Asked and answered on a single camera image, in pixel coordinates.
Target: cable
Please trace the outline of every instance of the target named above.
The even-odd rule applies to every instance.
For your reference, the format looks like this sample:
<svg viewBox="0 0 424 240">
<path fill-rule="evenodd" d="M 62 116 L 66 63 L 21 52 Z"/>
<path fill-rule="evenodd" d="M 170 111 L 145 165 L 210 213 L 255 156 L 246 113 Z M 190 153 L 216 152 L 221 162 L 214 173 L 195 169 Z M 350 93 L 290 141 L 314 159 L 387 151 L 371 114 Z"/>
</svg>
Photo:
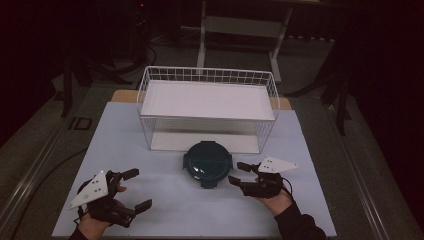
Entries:
<svg viewBox="0 0 424 240">
<path fill-rule="evenodd" d="M 150 63 L 149 60 L 146 57 L 146 60 L 145 61 L 147 63 L 147 66 L 153 66 L 155 64 L 155 62 L 156 62 L 157 53 L 156 53 L 156 51 L 152 47 L 147 46 L 147 48 L 150 49 L 153 52 L 153 60 Z M 138 88 L 140 87 L 141 81 L 143 80 L 143 76 L 140 78 L 140 80 L 138 80 L 137 85 L 135 86 L 135 90 L 138 90 Z"/>
<path fill-rule="evenodd" d="M 71 156 L 69 156 L 68 158 L 66 158 L 65 160 L 63 160 L 62 162 L 60 162 L 58 165 L 56 165 L 52 170 L 50 170 L 48 173 L 47 173 L 47 175 L 41 180 L 41 182 L 38 184 L 38 186 L 35 188 L 35 190 L 34 190 L 34 192 L 32 193 L 32 195 L 31 195 L 31 197 L 28 199 L 28 202 L 26 203 L 26 205 L 25 205 L 25 208 L 22 210 L 22 212 L 21 212 L 21 216 L 19 217 L 19 220 L 18 220 L 18 223 L 16 224 L 16 227 L 15 227 L 15 229 L 13 230 L 13 233 L 12 233 L 12 237 L 10 238 L 11 240 L 14 240 L 15 239 L 15 236 L 16 236 L 16 234 L 18 233 L 18 229 L 19 229 L 19 227 L 20 227 L 20 225 L 21 225 L 21 223 L 22 223 L 22 220 L 24 219 L 24 217 L 25 217 L 25 213 L 26 213 L 26 211 L 28 210 L 28 208 L 29 208 L 29 206 L 30 206 L 30 204 L 31 204 L 31 202 L 32 202 L 32 200 L 34 199 L 34 197 L 35 197 L 35 195 L 37 194 L 37 192 L 38 192 L 38 190 L 40 189 L 40 187 L 43 185 L 43 183 L 47 180 L 47 178 L 49 178 L 50 177 L 50 175 L 54 172 L 54 171 L 56 171 L 60 166 L 62 166 L 64 163 L 66 163 L 67 161 L 69 161 L 69 160 L 71 160 L 72 158 L 74 158 L 74 157 L 76 157 L 76 156 L 78 156 L 79 154 L 81 154 L 81 153 L 83 153 L 83 152 L 85 152 L 85 151 L 87 151 L 87 149 L 88 148 L 84 148 L 84 149 L 82 149 L 82 150 L 80 150 L 80 151 L 78 151 L 78 152 L 76 152 L 76 153 L 74 153 L 74 154 L 72 154 Z"/>
</svg>

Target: white paper sheet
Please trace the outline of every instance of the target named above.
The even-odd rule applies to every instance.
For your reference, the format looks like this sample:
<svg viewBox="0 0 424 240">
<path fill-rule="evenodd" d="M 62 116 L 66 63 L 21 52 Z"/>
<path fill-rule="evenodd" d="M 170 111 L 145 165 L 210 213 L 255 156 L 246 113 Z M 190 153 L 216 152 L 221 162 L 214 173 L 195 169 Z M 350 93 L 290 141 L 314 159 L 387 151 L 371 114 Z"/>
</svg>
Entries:
<svg viewBox="0 0 424 240">
<path fill-rule="evenodd" d="M 123 172 L 138 168 L 140 175 L 123 182 L 128 190 L 117 199 L 127 207 L 153 199 L 153 207 L 137 216 L 130 228 L 112 226 L 110 237 L 152 238 L 269 238 L 279 237 L 269 211 L 244 197 L 226 179 L 215 189 L 203 189 L 182 168 L 183 152 L 149 151 L 133 103 L 108 103 L 53 231 L 66 237 L 75 229 L 76 211 L 67 210 L 80 185 L 100 170 Z M 234 154 L 238 161 L 259 163 L 272 156 L 299 164 L 283 173 L 290 180 L 303 213 L 312 215 L 328 236 L 335 236 L 321 186 L 294 111 L 280 111 L 262 154 Z M 230 174 L 254 181 L 255 174 L 237 169 Z"/>
</svg>

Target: floor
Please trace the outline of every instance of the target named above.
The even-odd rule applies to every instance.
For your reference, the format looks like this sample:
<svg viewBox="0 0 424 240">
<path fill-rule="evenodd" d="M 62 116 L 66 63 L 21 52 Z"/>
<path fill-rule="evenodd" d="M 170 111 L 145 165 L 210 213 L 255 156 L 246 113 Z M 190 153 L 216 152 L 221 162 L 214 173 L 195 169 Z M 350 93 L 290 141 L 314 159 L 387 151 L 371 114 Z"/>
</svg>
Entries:
<svg viewBox="0 0 424 240">
<path fill-rule="evenodd" d="M 176 46 L 158 37 L 152 42 L 149 58 L 156 58 L 155 65 L 195 66 L 198 48 L 190 38 L 186 38 L 187 44 Z M 271 70 L 266 51 L 229 50 L 218 45 L 207 45 L 205 67 Z M 278 85 L 280 96 L 311 83 L 331 46 L 325 41 L 285 40 L 278 57 L 283 79 Z M 66 118 L 60 117 L 62 102 L 51 99 L 0 149 L 1 239 L 13 234 L 15 239 L 52 239 L 105 104 L 115 90 L 136 88 L 141 75 L 142 71 L 124 76 L 133 84 L 122 86 L 94 73 L 96 81 L 91 87 L 74 84 L 73 108 Z M 62 76 L 52 81 L 60 90 Z M 319 100 L 322 90 L 289 100 L 338 233 L 333 239 L 424 239 L 355 99 L 349 96 L 351 119 L 345 121 L 346 136 L 341 136 L 334 124 L 334 106 L 322 105 Z M 78 128 L 77 120 L 91 125 Z"/>
</svg>

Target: person's right hand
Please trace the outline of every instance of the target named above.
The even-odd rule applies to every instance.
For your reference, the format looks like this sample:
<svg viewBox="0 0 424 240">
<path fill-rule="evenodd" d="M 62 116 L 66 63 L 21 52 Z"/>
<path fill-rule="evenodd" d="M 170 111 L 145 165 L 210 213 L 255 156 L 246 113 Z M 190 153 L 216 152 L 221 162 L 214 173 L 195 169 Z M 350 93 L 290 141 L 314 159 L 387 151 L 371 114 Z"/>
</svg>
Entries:
<svg viewBox="0 0 424 240">
<path fill-rule="evenodd" d="M 292 205 L 291 196 L 284 190 L 281 190 L 280 193 L 273 198 L 256 199 L 263 203 L 274 216 L 277 216 L 280 213 L 284 212 L 288 207 L 290 207 L 290 205 Z"/>
</svg>

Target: human hand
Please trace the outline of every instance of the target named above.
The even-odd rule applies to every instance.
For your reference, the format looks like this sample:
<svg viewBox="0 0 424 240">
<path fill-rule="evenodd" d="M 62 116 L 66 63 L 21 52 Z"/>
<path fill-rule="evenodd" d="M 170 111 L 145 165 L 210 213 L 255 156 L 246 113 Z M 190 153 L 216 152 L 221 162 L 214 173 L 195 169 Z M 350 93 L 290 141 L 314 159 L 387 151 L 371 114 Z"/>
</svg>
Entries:
<svg viewBox="0 0 424 240">
<path fill-rule="evenodd" d="M 263 203 L 274 216 L 284 212 L 290 205 L 292 205 L 292 197 L 283 189 L 280 193 L 272 198 L 256 198 L 259 202 Z"/>
<path fill-rule="evenodd" d="M 127 189 L 126 187 L 120 186 L 120 185 L 118 185 L 117 187 L 118 192 L 124 192 L 126 189 Z M 115 201 L 118 203 L 118 205 L 124 206 L 118 200 L 115 200 Z M 110 224 L 111 223 L 109 222 L 102 222 L 94 218 L 91 218 L 90 214 L 86 213 L 80 219 L 80 223 L 78 224 L 78 229 L 87 239 L 97 240 L 101 238 L 106 228 L 108 228 Z"/>
</svg>

